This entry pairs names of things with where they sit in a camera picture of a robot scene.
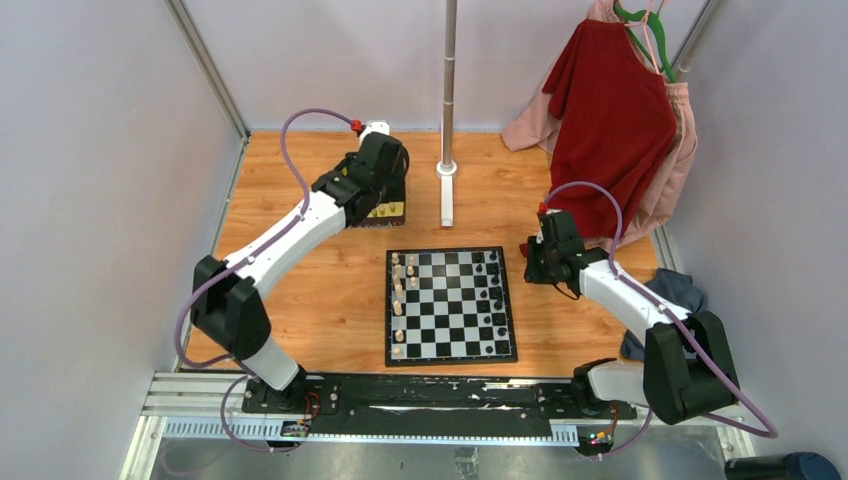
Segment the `black white chessboard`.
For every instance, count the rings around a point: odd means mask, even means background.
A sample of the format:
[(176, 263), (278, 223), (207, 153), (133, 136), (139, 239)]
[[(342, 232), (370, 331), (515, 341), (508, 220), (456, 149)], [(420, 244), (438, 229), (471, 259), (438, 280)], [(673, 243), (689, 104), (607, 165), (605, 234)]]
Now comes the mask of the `black white chessboard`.
[[(496, 250), (498, 259), (489, 260)], [(417, 264), (407, 265), (416, 255)], [(515, 363), (518, 348), (509, 293), (507, 265), (501, 246), (389, 250), (385, 254), (385, 365), (461, 365)], [(488, 263), (500, 271), (489, 275)], [(475, 266), (482, 264), (484, 273)], [(501, 283), (492, 285), (499, 276)], [(410, 286), (416, 277), (417, 288)], [(395, 316), (394, 285), (401, 283), (403, 314)], [(401, 354), (394, 356), (392, 348)]]

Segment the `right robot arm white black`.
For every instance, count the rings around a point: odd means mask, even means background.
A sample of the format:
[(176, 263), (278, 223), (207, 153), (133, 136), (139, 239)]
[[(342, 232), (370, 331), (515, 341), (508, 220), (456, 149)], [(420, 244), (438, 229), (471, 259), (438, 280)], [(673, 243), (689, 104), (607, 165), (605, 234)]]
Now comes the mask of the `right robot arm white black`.
[(571, 403), (596, 417), (611, 402), (649, 408), (674, 425), (737, 403), (739, 388), (722, 321), (692, 313), (645, 288), (607, 251), (585, 247), (568, 212), (539, 213), (527, 240), (528, 283), (565, 285), (604, 307), (643, 345), (640, 363), (601, 359), (574, 371)]

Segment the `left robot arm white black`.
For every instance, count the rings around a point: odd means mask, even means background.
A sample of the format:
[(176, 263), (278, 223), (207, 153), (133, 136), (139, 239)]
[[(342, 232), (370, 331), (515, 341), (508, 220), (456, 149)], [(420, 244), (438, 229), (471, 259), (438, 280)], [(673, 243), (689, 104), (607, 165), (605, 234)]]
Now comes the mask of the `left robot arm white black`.
[(225, 259), (207, 256), (195, 266), (192, 325), (254, 374), (283, 413), (304, 405), (306, 372), (273, 339), (264, 299), (308, 253), (376, 211), (408, 169), (408, 152), (388, 123), (356, 131), (357, 151), (320, 176), (285, 217)]

